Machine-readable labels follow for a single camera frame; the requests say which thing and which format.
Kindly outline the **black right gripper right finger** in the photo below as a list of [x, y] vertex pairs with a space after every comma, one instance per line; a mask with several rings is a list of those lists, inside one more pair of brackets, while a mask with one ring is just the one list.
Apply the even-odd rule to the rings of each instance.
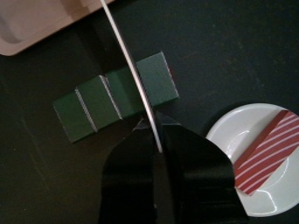
[[207, 138], [156, 115], [171, 180], [175, 224], [248, 224], [232, 163]]

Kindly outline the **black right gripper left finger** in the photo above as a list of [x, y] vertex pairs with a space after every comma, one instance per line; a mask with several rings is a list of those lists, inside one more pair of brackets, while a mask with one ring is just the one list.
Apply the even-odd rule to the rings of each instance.
[[154, 151], [152, 130], [140, 121], [104, 164], [98, 224], [155, 224]]

